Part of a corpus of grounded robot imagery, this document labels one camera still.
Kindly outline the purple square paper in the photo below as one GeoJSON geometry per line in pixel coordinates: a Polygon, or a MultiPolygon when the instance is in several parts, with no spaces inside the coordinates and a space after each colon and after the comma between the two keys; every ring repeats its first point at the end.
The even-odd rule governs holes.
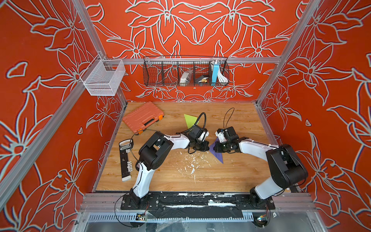
{"type": "Polygon", "coordinates": [[[210,145],[210,148],[209,148],[209,151],[214,155],[215,158],[217,158],[221,163],[224,163],[223,161],[223,155],[222,153],[218,153],[215,151],[215,148],[216,148],[216,143],[219,142],[218,139],[216,139],[211,145],[210,145]]]}

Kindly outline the lime green square paper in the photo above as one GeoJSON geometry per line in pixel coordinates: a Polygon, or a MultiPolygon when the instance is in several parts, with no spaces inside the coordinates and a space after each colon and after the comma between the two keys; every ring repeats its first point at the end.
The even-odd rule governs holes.
{"type": "Polygon", "coordinates": [[[198,119],[197,117],[188,114],[184,114],[184,118],[188,129],[190,129],[198,119]]]}

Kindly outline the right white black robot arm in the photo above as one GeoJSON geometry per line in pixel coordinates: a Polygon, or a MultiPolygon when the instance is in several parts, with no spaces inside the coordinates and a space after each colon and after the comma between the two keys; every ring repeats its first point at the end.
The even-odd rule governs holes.
{"type": "Polygon", "coordinates": [[[214,145],[216,153],[243,153],[260,158],[268,163],[271,176],[253,187],[248,204],[253,208],[264,205],[269,198],[292,187],[308,177],[308,171],[290,145],[267,145],[247,137],[221,142],[214,145]]]}

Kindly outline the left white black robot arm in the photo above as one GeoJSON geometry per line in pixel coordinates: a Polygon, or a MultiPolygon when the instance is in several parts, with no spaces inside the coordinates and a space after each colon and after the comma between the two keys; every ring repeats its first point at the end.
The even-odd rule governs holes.
{"type": "Polygon", "coordinates": [[[199,137],[196,137],[192,132],[179,135],[165,135],[161,132],[155,132],[139,150],[139,160],[136,163],[138,177],[129,192],[134,205],[137,208],[145,205],[154,172],[164,163],[171,150],[208,151],[209,142],[206,140],[208,135],[207,130],[201,130],[199,137]]]}

